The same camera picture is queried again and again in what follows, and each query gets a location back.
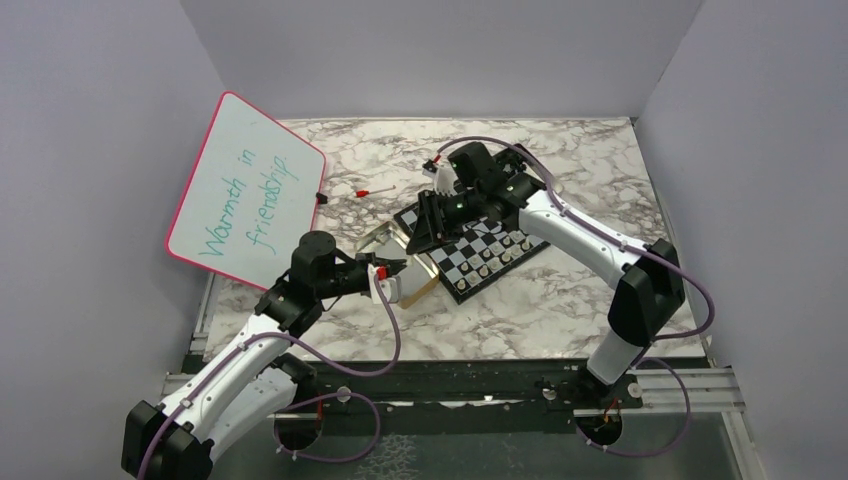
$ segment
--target pink whiteboard border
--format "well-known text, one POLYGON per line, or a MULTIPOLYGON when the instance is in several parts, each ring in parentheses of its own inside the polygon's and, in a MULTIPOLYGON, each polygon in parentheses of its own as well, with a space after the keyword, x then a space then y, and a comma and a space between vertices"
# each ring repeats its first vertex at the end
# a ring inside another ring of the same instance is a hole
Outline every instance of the pink whiteboard border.
MULTIPOLYGON (((223 275, 223 276, 225 276, 225 277, 227 277, 227 278, 232 278, 233 280, 239 281, 239 282, 244 283, 244 284, 246 284, 246 285, 250 285, 250 286, 252 286, 252 287, 256 287, 256 288, 258 288, 258 289, 260 289, 260 290, 266 290, 266 288, 265 288, 265 287, 262 287, 262 286, 260 286, 260 285, 256 285, 256 284, 251 283, 251 282, 248 282, 248 281, 245 281, 245 280, 243 280, 243 279, 241 279, 241 278, 238 278, 238 277, 234 277, 234 276, 232 276, 232 275, 229 275, 229 274, 227 274, 227 273, 221 272, 221 271, 219 271, 219 270, 215 270, 214 268, 209 268, 209 267, 207 267, 206 265, 201 265, 201 264, 199 264, 199 263, 197 263, 197 262, 195 262, 195 261, 193 261, 193 260, 190 260, 190 259, 185 258, 185 257, 181 257, 180 255, 177 255, 176 253, 174 253, 173 251, 171 251, 171 246, 170 246, 170 243, 171 243, 171 234, 173 234, 173 233, 174 233, 174 226, 177 224, 177 218, 179 218, 179 216, 180 216, 180 212, 181 212, 181 211, 182 211, 182 209, 183 209, 183 203, 185 202, 185 197, 188 195, 188 188, 191 186, 191 181, 194 179, 194 173, 197 171, 197 166, 200 164, 200 157, 202 157, 202 156, 203 156, 203 151, 206 149, 206 142, 207 142, 207 141, 209 141, 209 134, 212 132, 212 126, 215 124, 215 120, 218 118, 218 111, 221 109, 221 104, 222 104, 222 103, 224 103, 224 98, 225 98, 227 95, 233 95, 234 97, 238 98, 238 99, 239 99, 239 100, 241 100, 242 102, 244 102, 244 103, 248 104, 248 105, 249 105, 250 107, 252 107, 254 110, 256 110, 257 112, 261 113, 262 115, 265 115, 266 117, 268 117, 268 119, 270 119, 271 121, 273 121, 275 124, 279 125, 279 126, 280 126, 280 127, 282 127, 284 130, 286 130, 287 132, 291 133, 292 135, 294 135, 295 137, 297 137, 300 141, 302 141, 303 143, 305 143, 305 144, 309 145, 310 147, 312 147, 313 149, 315 149, 315 151, 316 151, 316 152, 318 152, 318 153, 320 153, 320 154, 321 154, 321 157, 324 159, 324 165, 321 167, 321 178, 318 180, 318 192, 320 192, 320 191, 321 191, 321 185, 324 183, 324 173, 327 171, 327 156, 326 156, 326 155, 324 155, 324 152, 322 152, 321 150, 319 150, 319 149, 318 149, 318 147, 316 147, 315 145, 312 145, 311 143, 309 143, 309 142, 307 142, 306 140, 304 140, 304 139, 303 139, 303 137, 301 137, 300 135, 298 135, 298 134, 294 133, 293 131, 289 130, 289 128, 288 128, 288 127, 286 127, 285 125, 282 125, 282 124, 281 124, 281 123, 279 123, 278 121, 274 120, 274 118, 272 118, 272 117, 271 117, 270 115, 268 115, 267 113, 265 113, 265 112, 263 112, 262 110, 260 110, 260 109, 256 108, 256 105, 254 105, 254 104, 252 104, 252 103, 248 102, 247 100, 245 100, 245 99, 244 99, 244 97, 242 97, 242 96, 241 96, 241 95, 239 95, 238 93, 233 92, 233 91, 230 91, 230 90, 227 90, 227 91, 225 91, 224 93, 222 93, 222 94, 221 94, 221 98, 219 98, 219 99, 218 99, 218 105, 216 105, 216 106, 215 106, 215 113, 213 113, 213 114, 212 114, 212 120, 210 120, 210 121, 209 121, 209 127, 206 129, 206 135, 203 137, 203 144, 200 146, 200 150, 198 150, 198 152, 197 152, 197 158, 194 160, 194 167, 192 167, 192 169, 191 169, 191 174, 188 176, 188 181, 186 182, 185 189, 183 190, 183 194, 182 194, 182 196, 180 197, 180 204, 177 206, 177 211, 174 213, 174 219, 173 219, 173 220, 171 220, 171 226, 168 228, 168 235, 165 237, 165 251, 167 251, 167 252, 168 252, 168 253, 169 253, 172 257, 174 257, 174 258, 178 258, 178 259, 183 260, 183 261, 185 261, 185 262, 188 262, 188 263, 190 263, 190 264, 192 264, 192 265, 194 265, 194 266, 196 266, 196 267, 200 267, 200 268, 202 268, 202 269, 204 269, 204 270, 209 270, 209 271, 215 272, 215 273, 217 273, 218 275, 223 275)), ((317 213, 318 213, 318 199, 316 198, 316 199, 315 199, 315 209, 312 211, 312 223, 309 225, 309 229, 310 229, 310 230, 311 230, 311 229, 315 226, 315 217, 317 216, 317 213)))

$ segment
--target black metal frame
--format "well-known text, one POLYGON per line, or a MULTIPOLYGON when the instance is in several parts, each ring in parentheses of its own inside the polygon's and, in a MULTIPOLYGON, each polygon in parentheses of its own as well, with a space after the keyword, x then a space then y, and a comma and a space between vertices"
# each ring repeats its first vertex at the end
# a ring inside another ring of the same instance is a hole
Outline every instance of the black metal frame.
MULTIPOLYGON (((706 357, 665 360, 674 368, 709 367, 706 357)), ((343 364, 357 370, 376 370, 385 362, 343 364)), ((317 393, 347 387, 377 403, 383 434, 568 434, 576 431, 576 409, 603 409, 613 398, 619 400, 621 409, 642 406, 641 400, 627 391, 635 381, 632 375, 622 377, 603 396, 593 396, 595 392, 587 395, 585 359, 401 361, 389 373, 375 378, 351 377, 323 363, 308 365, 316 373, 317 393), (453 407, 445 402, 475 405, 453 407)), ((325 401, 321 416, 324 435, 368 436, 374 431, 373 412, 355 399, 325 401)))

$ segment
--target cable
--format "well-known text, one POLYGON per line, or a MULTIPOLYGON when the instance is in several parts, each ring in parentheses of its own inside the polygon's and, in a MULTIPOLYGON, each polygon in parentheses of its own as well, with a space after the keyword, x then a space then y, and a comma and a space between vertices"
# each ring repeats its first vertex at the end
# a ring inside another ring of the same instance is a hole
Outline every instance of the cable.
MULTIPOLYGON (((545 182, 545 188, 547 189, 547 192, 548 192, 548 198, 551 200, 551 203, 554 206, 556 206, 556 208, 560 211, 561 216, 568 217, 571 221, 580 225, 584 229, 588 230, 593 235, 615 245, 618 248, 622 248, 622 244, 618 239, 616 239, 615 237, 608 235, 605 232, 599 230, 594 225, 588 223, 587 221, 583 220, 579 216, 575 215, 574 212, 572 212, 568 206, 563 205, 563 203, 560 202, 559 197, 557 197, 556 193, 554 192, 554 185, 553 185, 554 184, 554 178, 553 178, 553 175, 551 174, 551 172, 547 168, 545 168, 545 166, 542 165, 542 162, 540 162, 539 159, 534 157, 531 153, 524 151, 524 150, 516 147, 515 145, 513 145, 509 142, 500 140, 498 138, 487 137, 487 136, 482 136, 482 135, 460 137, 460 138, 456 138, 454 140, 451 140, 451 141, 445 143, 444 145, 442 145, 441 147, 439 147, 439 149, 436 150, 436 153, 438 154, 437 156, 441 157, 442 152, 452 145, 456 145, 457 143, 461 143, 461 142, 470 142, 470 141, 480 141, 480 142, 494 143, 494 144, 508 148, 508 149, 520 154, 524 158, 524 160, 526 160, 527 163, 530 164, 530 167, 533 168, 533 170, 537 174, 539 174, 540 177, 542 177, 542 180, 545 182)), ((698 292, 701 293, 701 295, 704 297, 704 300, 707 303, 707 318, 706 318, 706 320, 704 320, 704 323, 700 327, 697 327, 693 330, 689 330, 687 332, 670 333, 670 334, 666 334, 666 335, 657 335, 656 337, 654 337, 655 341, 656 340, 668 340, 668 339, 672 339, 672 338, 691 337, 691 336, 694 336, 694 335, 699 335, 699 334, 707 331, 707 329, 710 328, 710 326, 713 324, 713 320, 715 320, 715 303, 713 302, 713 297, 710 295, 710 293, 707 291, 707 288, 701 282, 699 282, 697 279, 695 279, 694 277, 692 277, 688 273, 684 272, 677 265, 669 262, 668 260, 666 260, 666 259, 664 259, 664 258, 662 258, 658 255, 655 255, 651 252, 642 250, 641 248, 636 248, 632 245, 624 245, 623 248, 627 252, 630 252, 630 253, 639 255, 641 257, 645 257, 645 258, 648 258, 650 260, 653 260, 654 262, 662 265, 663 267, 667 268, 668 270, 679 275, 681 278, 683 278, 687 282, 689 282, 690 285, 695 287, 698 290, 698 292)))
POLYGON ((358 399, 362 400, 363 402, 365 402, 371 408, 371 411, 374 412, 374 424, 375 424, 375 426, 374 426, 374 436, 371 437, 371 441, 368 442, 368 445, 366 445, 365 448, 362 449, 362 451, 360 451, 359 453, 357 453, 355 455, 351 455, 349 457, 331 458, 331 457, 320 457, 320 456, 317 456, 317 455, 310 455, 308 453, 299 453, 298 451, 289 450, 288 448, 286 448, 283 445, 283 442, 280 440, 280 431, 279 431, 279 428, 277 428, 277 425, 275 423, 274 424, 274 441, 277 442, 277 453, 285 452, 285 453, 288 453, 289 455, 292 455, 293 458, 295 458, 295 459, 305 458, 307 460, 314 460, 316 462, 322 462, 322 463, 348 463, 348 462, 353 462, 353 461, 359 460, 359 459, 365 457, 366 455, 368 455, 369 453, 371 453, 371 451, 374 450, 374 447, 377 446, 377 442, 380 440, 380 428, 381 428, 380 427, 380 425, 381 425, 380 424, 380 411, 377 410, 377 405, 375 405, 374 402, 370 398, 366 397, 365 395, 362 395, 362 394, 356 393, 356 392, 328 393, 326 395, 319 395, 315 398, 310 398, 309 400, 304 400, 304 401, 302 401, 300 403, 296 403, 294 405, 289 405, 288 407, 286 407, 284 409, 284 411, 294 410, 294 409, 303 407, 305 405, 309 405, 310 403, 323 402, 324 400, 327 400, 327 399, 330 399, 330 398, 338 398, 338 397, 358 398, 358 399))
POLYGON ((677 372, 675 372, 674 369, 671 368, 671 366, 669 364, 665 363, 664 361, 660 360, 659 358, 645 357, 645 358, 639 360, 639 363, 637 363, 635 366, 638 367, 639 365, 641 365, 645 362, 654 362, 654 363, 661 365, 663 368, 668 370, 669 373, 671 373, 671 376, 674 377, 674 379, 677 380, 678 385, 680 385, 680 391, 683 393, 683 401, 686 403, 686 420, 683 423, 683 428, 681 428, 680 431, 677 432, 677 436, 674 437, 674 440, 669 442, 668 445, 666 445, 662 448, 658 448, 656 450, 649 450, 647 452, 627 452, 627 451, 624 451, 624 450, 618 450, 618 449, 615 449, 615 448, 610 448, 606 445, 599 445, 599 444, 593 442, 591 439, 589 439, 589 437, 586 436, 586 434, 583 432, 583 430, 578 428, 577 433, 579 433, 580 436, 583 437, 584 440, 586 440, 586 445, 589 445, 590 447, 594 447, 598 450, 601 450, 604 453, 609 453, 611 455, 615 455, 615 456, 618 456, 618 457, 648 458, 648 457, 657 457, 657 456, 662 455, 664 453, 670 452, 675 447, 677 447, 677 445, 681 442, 681 440, 683 440, 683 437, 686 436, 686 433, 689 431, 689 427, 692 424, 692 404, 689 401, 689 391, 686 389, 686 385, 683 383, 683 379, 680 378, 680 375, 677 372))
POLYGON ((147 445, 147 450, 144 452, 144 456, 141 459, 141 465, 139 465, 138 467, 138 475, 136 475, 136 478, 138 480, 144 480, 144 476, 147 474, 147 469, 150 466, 150 459, 153 458, 153 451, 155 450, 156 445, 158 445, 159 441, 162 440, 162 436, 165 434, 165 431, 168 429, 168 427, 174 422, 174 419, 176 419, 181 413, 183 413, 183 411, 185 411, 186 407, 184 406, 184 404, 188 404, 190 406, 194 399, 198 395, 200 395, 200 392, 203 391, 204 388, 206 388, 209 382, 211 382, 221 372, 221 370, 223 370, 227 365, 230 364, 230 362, 233 361, 233 359, 235 359, 243 352, 247 351, 247 349, 250 348, 251 345, 258 342, 259 340, 262 340, 264 338, 279 338, 281 340, 288 341, 294 345, 303 348, 304 350, 311 353, 330 367, 342 373, 346 373, 348 375, 353 375, 356 377, 376 377, 394 368, 395 364, 397 364, 398 359, 400 358, 400 326, 398 325, 395 313, 392 311, 392 307, 389 305, 389 300, 386 298, 386 294, 383 293, 383 289, 380 288, 380 279, 377 275, 374 275, 372 281, 374 282, 374 285, 376 287, 377 295, 380 297, 380 301, 383 303, 383 307, 386 309, 386 313, 389 315, 389 320, 392 322, 392 330, 394 331, 395 335, 395 352, 394 355, 392 355, 392 359, 389 360, 389 363, 387 363, 385 367, 382 367, 378 370, 374 370, 373 372, 361 372, 359 370, 353 370, 352 368, 345 367, 344 365, 341 365, 331 360, 329 357, 325 356, 318 350, 315 350, 310 345, 307 345, 299 338, 295 338, 289 334, 280 332, 265 332, 253 335, 244 341, 244 344, 241 346, 241 348, 234 349, 229 354, 227 354, 227 356, 224 357, 221 362, 215 365, 215 367, 209 372, 209 374, 206 375, 203 380, 198 382, 197 386, 194 387, 194 389, 192 389, 188 394, 186 394, 184 401, 181 401, 180 404, 177 405, 176 408, 174 408, 174 411, 171 412, 170 415, 168 415, 168 417, 162 423, 162 426, 160 426, 159 430, 157 430, 156 433, 153 435, 153 439, 151 439, 150 443, 147 445))

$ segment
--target red marker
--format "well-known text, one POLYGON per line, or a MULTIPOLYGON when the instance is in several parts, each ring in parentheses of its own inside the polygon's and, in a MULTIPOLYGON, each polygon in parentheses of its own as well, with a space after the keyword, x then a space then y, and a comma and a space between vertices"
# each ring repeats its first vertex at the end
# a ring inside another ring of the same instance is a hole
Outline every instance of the red marker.
POLYGON ((362 197, 365 197, 367 195, 371 195, 372 193, 383 193, 383 192, 388 192, 389 190, 394 190, 394 189, 395 189, 395 186, 392 185, 391 187, 381 188, 380 190, 357 190, 356 191, 356 197, 362 198, 362 197))

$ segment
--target whiteboard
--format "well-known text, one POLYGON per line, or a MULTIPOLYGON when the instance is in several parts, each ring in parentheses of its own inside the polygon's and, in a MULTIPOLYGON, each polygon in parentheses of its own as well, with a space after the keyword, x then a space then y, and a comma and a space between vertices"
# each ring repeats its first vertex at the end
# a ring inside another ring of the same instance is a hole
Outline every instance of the whiteboard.
POLYGON ((224 92, 174 215, 171 255, 268 289, 312 228, 327 159, 233 92, 224 92))

